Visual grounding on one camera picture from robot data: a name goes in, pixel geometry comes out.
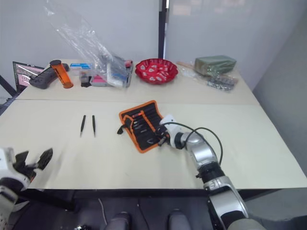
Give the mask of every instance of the orange container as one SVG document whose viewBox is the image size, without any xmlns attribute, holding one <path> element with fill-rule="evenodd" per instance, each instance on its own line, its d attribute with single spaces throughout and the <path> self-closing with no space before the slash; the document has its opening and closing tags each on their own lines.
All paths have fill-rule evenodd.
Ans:
<svg viewBox="0 0 307 230">
<path fill-rule="evenodd" d="M 53 68 L 55 73 L 57 74 L 58 78 L 63 84 L 63 87 L 65 89 L 71 88 L 73 86 L 73 83 L 71 82 L 65 68 L 62 65 L 62 62 L 60 60 L 53 60 L 50 62 L 50 66 Z"/>
</svg>

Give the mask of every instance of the white robotic hand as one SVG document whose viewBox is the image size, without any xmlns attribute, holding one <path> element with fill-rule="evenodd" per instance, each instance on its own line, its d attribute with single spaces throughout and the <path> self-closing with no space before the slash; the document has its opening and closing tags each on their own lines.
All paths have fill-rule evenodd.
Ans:
<svg viewBox="0 0 307 230">
<path fill-rule="evenodd" d="M 8 219 L 18 199 L 18 192 L 29 187 L 36 176 L 34 169 L 43 170 L 52 154 L 52 149 L 48 149 L 37 163 L 26 165 L 27 151 L 15 156 L 12 148 L 0 148 L 0 229 L 8 227 Z"/>
</svg>

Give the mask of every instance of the tool roll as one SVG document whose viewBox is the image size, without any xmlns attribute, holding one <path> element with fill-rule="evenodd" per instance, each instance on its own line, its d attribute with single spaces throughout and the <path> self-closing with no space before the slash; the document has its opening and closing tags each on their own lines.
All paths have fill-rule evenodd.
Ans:
<svg viewBox="0 0 307 230">
<path fill-rule="evenodd" d="M 119 118 L 123 125 L 117 134 L 122 134 L 125 128 L 140 153 L 158 146 L 160 139 L 155 131 L 163 117 L 159 113 L 156 101 L 152 100 L 124 110 L 119 113 Z"/>
</svg>

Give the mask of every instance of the red plastic tray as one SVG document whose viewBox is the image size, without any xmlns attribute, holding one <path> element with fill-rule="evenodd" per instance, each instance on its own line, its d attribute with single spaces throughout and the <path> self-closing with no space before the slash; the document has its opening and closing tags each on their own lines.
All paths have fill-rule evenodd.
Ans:
<svg viewBox="0 0 307 230">
<path fill-rule="evenodd" d="M 178 70 L 177 66 L 168 60 L 152 58 L 137 64 L 135 73 L 145 82 L 156 85 L 172 81 Z"/>
</svg>

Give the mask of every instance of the black cable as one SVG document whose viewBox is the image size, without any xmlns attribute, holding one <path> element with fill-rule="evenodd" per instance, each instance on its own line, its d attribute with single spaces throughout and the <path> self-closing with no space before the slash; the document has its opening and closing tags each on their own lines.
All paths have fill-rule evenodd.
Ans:
<svg viewBox="0 0 307 230">
<path fill-rule="evenodd" d="M 182 127 L 187 128 L 187 129 L 189 129 L 189 130 L 192 131 L 192 132 L 190 132 L 189 135 L 187 136 L 186 142 L 185 142 L 185 144 L 184 144 L 183 147 L 186 146 L 187 141 L 188 141 L 189 137 L 192 135 L 192 133 L 196 133 L 196 134 L 197 134 L 198 136 L 200 136 L 200 138 L 201 138 L 201 139 L 212 149 L 212 151 L 213 151 L 214 154 L 216 155 L 216 153 L 215 153 L 214 149 L 212 148 L 212 146 L 206 141 L 206 139 L 205 139 L 199 132 L 197 132 L 197 130 L 199 130 L 199 129 L 204 129 L 204 130 L 207 130 L 207 131 L 211 132 L 211 133 L 215 136 L 215 138 L 217 139 L 217 141 L 219 142 L 219 145 L 220 145 L 220 148 L 221 148 L 221 156 L 220 156 L 220 160 L 219 160 L 219 164 L 221 165 L 222 159 L 223 159 L 223 146 L 222 146 L 222 143 L 221 143 L 220 139 L 218 138 L 218 136 L 217 136 L 212 130 L 210 130 L 210 129 L 208 129 L 208 128 L 204 128 L 204 127 L 199 127 L 199 128 L 193 129 L 193 128 L 189 127 L 189 126 L 186 126 L 186 125 L 181 124 L 181 123 L 178 123 L 178 122 L 165 122 L 164 124 L 160 125 L 160 126 L 158 127 L 157 130 L 159 130 L 159 128 L 161 128 L 161 127 L 163 127 L 163 126 L 165 126 L 165 125 L 171 125 L 171 124 L 173 124 L 173 125 L 178 125 L 178 126 L 182 126 Z"/>
<path fill-rule="evenodd" d="M 143 213 L 143 211 L 142 211 L 142 209 L 141 209 L 141 203 L 140 203 L 140 199 L 139 199 L 139 198 L 138 198 L 138 207 L 139 207 L 139 211 L 140 211 L 140 213 L 141 213 L 141 215 L 142 215 L 142 217 L 143 217 L 143 219 L 144 219 L 144 221 L 145 221 L 147 230 L 150 230 L 150 229 L 149 229 L 149 224 L 148 224 L 148 222 L 147 222 L 147 220 L 146 220 L 146 218 L 145 218 L 145 215 L 144 215 L 144 213 Z"/>
</svg>

